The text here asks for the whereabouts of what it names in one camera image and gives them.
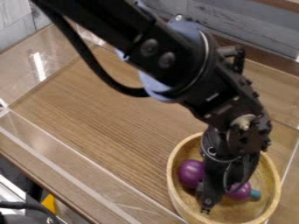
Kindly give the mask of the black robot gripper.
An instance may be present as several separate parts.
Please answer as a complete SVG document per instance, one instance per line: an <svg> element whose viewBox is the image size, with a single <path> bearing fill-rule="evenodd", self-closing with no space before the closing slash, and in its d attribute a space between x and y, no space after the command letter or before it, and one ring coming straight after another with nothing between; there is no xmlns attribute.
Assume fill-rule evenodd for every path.
<svg viewBox="0 0 299 224"><path fill-rule="evenodd" d="M208 128L203 134L200 153L205 176L195 188L195 197L200 198L200 211L209 214L229 187L233 184L241 187L248 182L258 167L260 153L229 154L228 145L213 128Z"/></svg>

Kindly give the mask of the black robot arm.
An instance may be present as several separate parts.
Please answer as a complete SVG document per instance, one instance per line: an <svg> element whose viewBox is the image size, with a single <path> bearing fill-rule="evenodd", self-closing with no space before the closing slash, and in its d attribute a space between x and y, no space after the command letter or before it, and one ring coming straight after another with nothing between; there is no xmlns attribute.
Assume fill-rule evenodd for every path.
<svg viewBox="0 0 299 224"><path fill-rule="evenodd" d="M196 183L207 213L251 178L271 144L272 123L244 76L245 50L221 47L191 19L163 21L140 0L32 0L97 77L121 94L184 106L208 126ZM72 26L104 39L139 71L141 87L120 84L99 64Z"/></svg>

